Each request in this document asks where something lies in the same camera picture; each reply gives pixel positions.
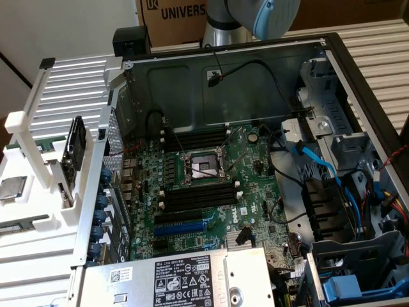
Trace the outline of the printed cardboard box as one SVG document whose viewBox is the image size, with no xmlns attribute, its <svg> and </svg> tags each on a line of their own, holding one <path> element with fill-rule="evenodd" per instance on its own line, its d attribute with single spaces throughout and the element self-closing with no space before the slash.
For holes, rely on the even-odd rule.
<svg viewBox="0 0 409 307">
<path fill-rule="evenodd" d="M 135 4 L 152 47 L 194 43 L 204 37 L 207 0 L 135 0 Z"/>
</svg>

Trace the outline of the long black expansion slot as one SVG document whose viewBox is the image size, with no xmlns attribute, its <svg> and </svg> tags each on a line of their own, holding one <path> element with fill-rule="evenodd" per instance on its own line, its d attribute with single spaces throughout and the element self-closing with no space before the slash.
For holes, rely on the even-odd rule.
<svg viewBox="0 0 409 307">
<path fill-rule="evenodd" d="M 203 213 L 201 210 L 188 210 L 182 212 L 173 212 L 160 214 L 154 217 L 154 225 L 184 223 L 190 221 L 202 220 Z"/>
</svg>

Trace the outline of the grey power supply unit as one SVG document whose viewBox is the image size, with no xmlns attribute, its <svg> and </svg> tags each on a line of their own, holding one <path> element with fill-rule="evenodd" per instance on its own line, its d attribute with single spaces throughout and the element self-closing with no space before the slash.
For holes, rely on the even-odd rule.
<svg viewBox="0 0 409 307">
<path fill-rule="evenodd" d="M 261 248 L 218 249 L 86 269 L 76 307 L 274 307 Z"/>
</svg>

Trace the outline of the white parts rack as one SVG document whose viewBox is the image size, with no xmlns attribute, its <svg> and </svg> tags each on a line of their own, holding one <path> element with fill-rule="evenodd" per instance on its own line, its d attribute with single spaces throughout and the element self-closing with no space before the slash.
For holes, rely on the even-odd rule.
<svg viewBox="0 0 409 307">
<path fill-rule="evenodd" d="M 31 221 L 34 229 L 0 235 L 0 246 L 19 241 L 73 237 L 84 228 L 83 213 L 92 212 L 102 168 L 118 178 L 124 144 L 115 98 L 121 85 L 123 64 L 114 56 L 56 60 L 52 68 L 40 69 L 26 106 L 12 112 L 5 129 L 12 136 L 3 148 L 0 165 L 3 179 L 27 176 L 22 196 L 0 201 L 0 223 Z M 82 116 L 86 149 L 73 189 L 74 205 L 63 209 L 63 200 L 48 160 L 61 160 L 72 120 Z M 54 152 L 40 153 L 35 140 L 64 136 L 54 142 Z"/>
</svg>

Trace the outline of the black RAM slot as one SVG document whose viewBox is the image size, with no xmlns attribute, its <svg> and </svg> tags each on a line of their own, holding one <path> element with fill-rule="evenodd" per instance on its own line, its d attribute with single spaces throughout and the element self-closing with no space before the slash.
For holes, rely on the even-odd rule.
<svg viewBox="0 0 409 307">
<path fill-rule="evenodd" d="M 183 146 L 188 146 L 188 145 L 194 145 L 194 144 L 199 144 L 199 146 L 202 146 L 202 143 L 222 143 L 227 136 L 196 136 L 196 137 L 179 137 L 181 143 Z M 166 144 L 178 144 L 177 141 L 175 140 L 174 136 L 170 136 L 169 138 L 165 138 Z"/>
<path fill-rule="evenodd" d="M 211 140 L 225 140 L 227 138 L 226 130 L 216 129 L 216 130 L 201 130 L 201 131 L 191 131 L 191 132 L 181 132 L 174 134 L 172 132 L 168 134 L 161 135 L 166 141 L 178 138 L 181 142 L 188 141 L 211 141 Z"/>
<path fill-rule="evenodd" d="M 200 193 L 232 193 L 236 191 L 236 187 L 234 183 L 225 182 L 222 184 L 212 184 L 212 185 L 203 185 L 203 186 L 195 186 L 195 187 L 188 187 L 185 189 L 174 189 L 165 191 L 165 196 L 168 197 L 170 195 L 183 195 L 183 194 L 200 194 Z"/>
<path fill-rule="evenodd" d="M 230 194 L 235 194 L 235 192 L 232 193 L 216 193 L 216 192 L 212 192 L 212 193 L 200 193 L 200 194 L 183 194 L 183 195 L 170 195 L 168 197 L 164 196 L 165 200 L 173 200 L 173 199 L 178 199 L 178 198 L 196 198 L 196 197 L 202 197 L 202 196 L 220 196 L 220 195 L 230 195 Z"/>
<path fill-rule="evenodd" d="M 236 194 L 234 193 L 220 193 L 220 194 L 179 194 L 168 195 L 164 199 L 166 206 L 182 206 L 191 204 L 208 204 L 218 203 L 222 205 L 231 205 L 238 203 Z"/>
<path fill-rule="evenodd" d="M 166 202 L 161 201 L 159 203 L 160 207 L 163 209 L 164 212 L 179 212 L 179 211 L 187 211 L 187 210 L 199 210 L 199 209 L 207 209 L 212 207 L 221 207 L 225 205 L 236 205 L 238 200 L 235 198 L 226 198 L 226 199 L 212 199 L 212 200 L 188 200 L 187 202 L 183 203 L 182 201 L 173 201 L 173 202 Z"/>
<path fill-rule="evenodd" d="M 226 127 L 216 127 L 211 129 L 190 130 L 185 132 L 177 132 L 178 137 L 196 137 L 196 136 L 225 136 L 229 129 Z M 160 136 L 173 136 L 171 129 L 162 129 Z"/>
<path fill-rule="evenodd" d="M 199 144 L 194 144 L 194 145 L 188 145 L 188 146 L 183 146 L 183 147 L 184 147 L 184 150 L 187 151 L 187 150 L 193 150 L 193 149 L 199 149 L 199 148 L 215 147 L 215 146 L 221 145 L 222 143 L 219 143 L 219 144 L 216 144 L 216 143 L 202 143 L 202 146 L 199 146 Z M 175 152 L 175 151 L 180 150 L 180 147 L 179 147 L 178 144 L 168 145 L 168 144 L 166 144 L 166 142 L 164 142 L 164 143 L 161 143 L 161 145 L 163 146 L 164 150 L 168 151 L 168 152 Z"/>
</svg>

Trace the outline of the silver chipset heatsink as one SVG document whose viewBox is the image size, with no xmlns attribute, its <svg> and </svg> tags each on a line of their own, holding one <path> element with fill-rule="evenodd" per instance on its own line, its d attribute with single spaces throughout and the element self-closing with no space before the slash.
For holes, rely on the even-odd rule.
<svg viewBox="0 0 409 307">
<path fill-rule="evenodd" d="M 228 252 L 242 251 L 255 247 L 255 236 L 242 231 L 228 232 L 226 234 L 226 248 Z"/>
</svg>

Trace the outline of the grey plastic disk bay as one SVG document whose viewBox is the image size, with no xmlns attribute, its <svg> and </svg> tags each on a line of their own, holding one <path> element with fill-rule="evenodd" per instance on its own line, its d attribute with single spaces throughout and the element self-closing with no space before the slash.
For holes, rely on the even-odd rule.
<svg viewBox="0 0 409 307">
<path fill-rule="evenodd" d="M 399 231 L 371 240 L 312 244 L 302 275 L 297 303 L 307 307 L 409 307 L 409 296 L 371 303 L 331 306 L 323 284 L 335 276 L 355 275 L 361 291 L 393 287 L 409 277 L 409 242 Z"/>
</svg>

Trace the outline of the plain brown cardboard box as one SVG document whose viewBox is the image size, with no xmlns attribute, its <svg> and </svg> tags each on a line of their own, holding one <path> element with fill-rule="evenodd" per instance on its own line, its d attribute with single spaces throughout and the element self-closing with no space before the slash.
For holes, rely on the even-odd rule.
<svg viewBox="0 0 409 307">
<path fill-rule="evenodd" d="M 301 0 L 290 30 L 400 19 L 409 0 Z"/>
</svg>

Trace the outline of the black graphics card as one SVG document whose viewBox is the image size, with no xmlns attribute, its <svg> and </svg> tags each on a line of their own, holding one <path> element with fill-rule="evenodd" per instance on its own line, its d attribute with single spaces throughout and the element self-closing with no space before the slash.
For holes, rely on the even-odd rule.
<svg viewBox="0 0 409 307">
<path fill-rule="evenodd" d="M 61 160 L 47 161 L 63 200 L 63 209 L 71 208 L 74 205 L 72 192 L 75 187 L 76 175 L 82 168 L 85 149 L 85 124 L 82 116 L 76 116 L 72 120 Z"/>
</svg>

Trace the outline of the green motherboard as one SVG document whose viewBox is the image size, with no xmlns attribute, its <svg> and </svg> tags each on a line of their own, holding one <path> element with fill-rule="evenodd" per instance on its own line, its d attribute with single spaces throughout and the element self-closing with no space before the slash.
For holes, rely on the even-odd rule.
<svg viewBox="0 0 409 307">
<path fill-rule="evenodd" d="M 303 245 L 289 228 L 291 219 L 284 213 L 284 198 L 279 190 L 278 174 L 271 168 L 272 152 L 282 145 L 264 126 L 240 126 L 242 130 L 223 148 L 227 174 L 236 187 L 236 205 L 199 209 L 204 232 L 155 237 L 154 217 L 164 212 L 159 203 L 165 191 L 185 189 L 180 185 L 181 150 L 165 151 L 161 136 L 139 138 L 127 144 L 122 169 L 122 192 L 130 209 L 130 259 L 144 260 L 180 253 L 226 248 L 226 234 L 242 231 L 255 236 L 255 248 L 264 249 L 267 260 L 288 265 L 302 255 Z M 248 135 L 256 133 L 251 144 Z M 154 240 L 166 239 L 169 249 L 154 251 Z"/>
</svg>

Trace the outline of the CPU socket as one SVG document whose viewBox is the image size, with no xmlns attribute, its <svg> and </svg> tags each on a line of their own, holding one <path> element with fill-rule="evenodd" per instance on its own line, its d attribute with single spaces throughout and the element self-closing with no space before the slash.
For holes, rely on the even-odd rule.
<svg viewBox="0 0 409 307">
<path fill-rule="evenodd" d="M 221 146 L 181 152 L 180 185 L 192 187 L 227 182 L 231 176 L 227 174 L 224 156 L 225 152 Z"/>
</svg>

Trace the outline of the black box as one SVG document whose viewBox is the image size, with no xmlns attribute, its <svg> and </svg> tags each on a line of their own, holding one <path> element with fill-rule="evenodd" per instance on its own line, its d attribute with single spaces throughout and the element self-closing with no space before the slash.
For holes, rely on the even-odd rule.
<svg viewBox="0 0 409 307">
<path fill-rule="evenodd" d="M 150 38 L 146 26 L 118 28 L 112 38 L 114 55 L 132 59 L 151 53 Z"/>
</svg>

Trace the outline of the open PC case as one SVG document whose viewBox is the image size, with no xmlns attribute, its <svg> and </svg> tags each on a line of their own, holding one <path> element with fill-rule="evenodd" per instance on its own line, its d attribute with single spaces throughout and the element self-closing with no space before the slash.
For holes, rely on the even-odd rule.
<svg viewBox="0 0 409 307">
<path fill-rule="evenodd" d="M 295 148 L 299 155 L 329 170 L 319 171 L 318 177 L 305 177 L 287 149 L 281 124 L 306 112 L 296 94 L 304 85 L 301 66 L 314 58 L 330 61 L 343 84 L 341 103 L 350 108 L 348 119 L 356 131 L 366 132 L 373 142 L 379 160 L 374 175 L 353 169 L 339 176 L 330 163 L 298 142 Z M 338 35 L 225 48 L 208 45 L 197 50 L 136 56 L 124 59 L 122 64 L 123 75 L 115 103 L 124 156 L 129 142 L 159 136 L 170 125 L 176 133 L 264 126 L 281 143 L 282 149 L 272 152 L 271 168 L 278 174 L 284 213 L 291 219 L 289 228 L 300 239 L 303 250 L 288 265 L 269 262 L 264 251 L 274 307 L 307 307 L 297 303 L 307 255 L 312 244 L 317 243 L 302 199 L 307 178 L 336 180 L 345 209 L 353 218 L 355 236 L 347 243 L 371 240 L 391 231 L 399 231 L 409 242 L 409 143 L 400 140 Z M 104 210 L 107 218 L 101 225 L 104 236 L 97 242 L 102 250 L 95 259 L 88 257 L 95 203 L 92 212 L 83 213 L 85 258 L 73 279 L 70 307 L 76 307 L 86 269 L 138 261 L 131 260 L 129 255 L 131 218 L 122 192 L 122 169 L 123 165 L 119 177 L 112 178 L 107 189 L 97 191 L 97 194 L 105 193 L 108 206 Z"/>
</svg>

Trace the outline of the metal drive cage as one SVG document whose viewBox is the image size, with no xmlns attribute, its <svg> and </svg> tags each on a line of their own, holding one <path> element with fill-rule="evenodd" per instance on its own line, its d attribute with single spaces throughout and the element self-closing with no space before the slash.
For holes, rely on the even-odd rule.
<svg viewBox="0 0 409 307">
<path fill-rule="evenodd" d="M 342 104 L 344 88 L 327 58 L 314 58 L 302 64 L 300 76 L 304 85 L 296 98 L 306 110 L 294 119 L 281 124 L 284 143 L 292 153 L 299 172 L 305 177 L 318 177 L 319 166 L 307 156 L 296 151 L 298 142 L 330 163 L 339 176 L 363 169 L 369 175 L 376 173 L 379 160 L 366 132 L 358 132 L 348 119 L 348 104 Z"/>
</svg>

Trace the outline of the blue expansion slot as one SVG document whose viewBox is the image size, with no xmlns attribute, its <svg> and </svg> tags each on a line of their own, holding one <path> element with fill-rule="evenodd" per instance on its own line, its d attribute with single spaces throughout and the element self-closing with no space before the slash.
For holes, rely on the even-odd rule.
<svg viewBox="0 0 409 307">
<path fill-rule="evenodd" d="M 185 233 L 204 232 L 206 231 L 206 229 L 207 224 L 205 222 L 202 221 L 189 222 L 155 228 L 153 231 L 153 235 L 155 237 L 166 237 L 173 235 L 181 235 Z"/>
</svg>

